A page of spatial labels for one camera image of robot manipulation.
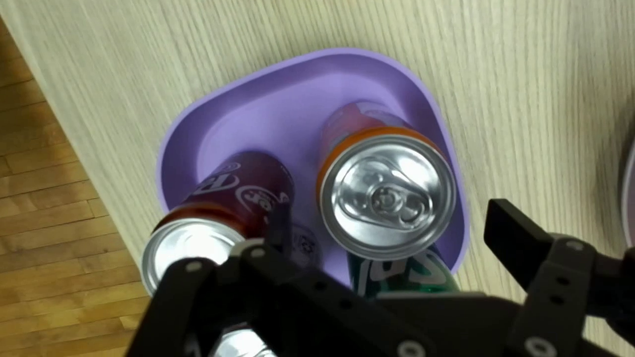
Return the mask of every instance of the can lid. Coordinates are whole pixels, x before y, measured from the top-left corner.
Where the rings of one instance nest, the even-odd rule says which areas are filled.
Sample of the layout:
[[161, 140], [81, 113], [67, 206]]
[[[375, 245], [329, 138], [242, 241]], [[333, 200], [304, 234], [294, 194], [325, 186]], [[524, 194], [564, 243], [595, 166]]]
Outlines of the can lid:
[[181, 218], [163, 224], [153, 232], [143, 251], [145, 289], [153, 293], [165, 269], [183, 257], [208, 257], [214, 263], [224, 263], [242, 240], [240, 232], [216, 220]]
[[319, 210], [337, 243], [369, 259], [413, 255], [445, 232], [456, 184], [446, 160], [409, 134], [373, 134], [323, 174]]
[[220, 343], [214, 347], [214, 357], [274, 357], [274, 351], [250, 327], [224, 331]]

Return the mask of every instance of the red soda can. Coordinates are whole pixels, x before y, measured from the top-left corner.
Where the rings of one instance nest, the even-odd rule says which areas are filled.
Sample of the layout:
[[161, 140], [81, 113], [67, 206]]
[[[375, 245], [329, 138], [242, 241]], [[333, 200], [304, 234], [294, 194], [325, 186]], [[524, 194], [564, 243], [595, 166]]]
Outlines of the red soda can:
[[183, 257], [222, 263], [238, 241], [262, 238], [274, 208], [292, 196], [292, 176], [276, 156], [232, 154], [153, 230], [141, 263], [145, 287], [153, 293], [165, 269]]

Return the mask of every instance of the screw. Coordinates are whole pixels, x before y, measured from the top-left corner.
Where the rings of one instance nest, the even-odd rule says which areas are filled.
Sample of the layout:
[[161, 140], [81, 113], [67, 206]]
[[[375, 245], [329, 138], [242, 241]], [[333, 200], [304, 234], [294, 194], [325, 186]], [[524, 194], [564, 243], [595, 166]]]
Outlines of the screw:
[[401, 341], [397, 347], [399, 357], [425, 357], [425, 349], [419, 341]]
[[532, 357], [556, 357], [558, 355], [556, 347], [544, 337], [528, 337], [524, 341], [524, 349]]
[[570, 240], [566, 245], [572, 247], [572, 249], [583, 249], [583, 243], [577, 241], [577, 240]]
[[189, 261], [185, 265], [187, 271], [198, 271], [202, 267], [202, 261], [200, 259], [194, 259], [194, 261]]
[[264, 251], [262, 247], [254, 247], [254, 249], [250, 251], [250, 255], [252, 255], [252, 257], [262, 257], [262, 255], [266, 255], [266, 251]]

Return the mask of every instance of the red label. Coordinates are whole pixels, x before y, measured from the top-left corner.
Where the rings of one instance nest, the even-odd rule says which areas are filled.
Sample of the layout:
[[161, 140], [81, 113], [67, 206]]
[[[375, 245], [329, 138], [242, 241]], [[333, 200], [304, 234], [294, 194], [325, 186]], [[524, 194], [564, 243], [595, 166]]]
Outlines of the red label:
[[278, 158], [246, 150], [224, 160], [185, 200], [226, 208], [246, 224], [250, 236], [262, 236], [276, 204], [292, 200], [292, 178]]

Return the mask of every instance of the wood grain surface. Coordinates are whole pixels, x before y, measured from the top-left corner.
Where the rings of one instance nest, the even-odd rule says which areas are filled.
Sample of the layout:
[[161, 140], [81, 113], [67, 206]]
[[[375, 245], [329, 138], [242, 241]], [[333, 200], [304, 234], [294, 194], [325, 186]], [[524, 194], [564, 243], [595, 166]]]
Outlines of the wood grain surface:
[[149, 297], [2, 19], [0, 93], [0, 357], [123, 355]]
[[[161, 218], [157, 150], [179, 111], [254, 69], [339, 45], [399, 59], [439, 99], [468, 192], [464, 289], [522, 299], [482, 243], [492, 196], [603, 253], [625, 249], [617, 182], [635, 111], [635, 2], [0, 0], [0, 11], [137, 261]], [[2, 87], [0, 109], [38, 99], [28, 89]], [[20, 144], [6, 134], [0, 150]], [[83, 178], [71, 162], [60, 170]], [[56, 184], [24, 178], [0, 190]], [[603, 323], [589, 335], [633, 353]]]

